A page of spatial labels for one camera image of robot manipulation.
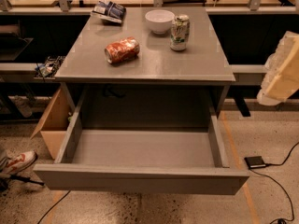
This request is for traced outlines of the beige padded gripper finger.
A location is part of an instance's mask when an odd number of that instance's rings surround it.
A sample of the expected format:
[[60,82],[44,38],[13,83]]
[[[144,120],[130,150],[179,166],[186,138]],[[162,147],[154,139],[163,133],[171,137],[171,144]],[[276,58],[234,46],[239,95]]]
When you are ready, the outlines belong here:
[[257,95],[260,105],[284,103],[299,90],[299,34],[287,31],[266,63]]

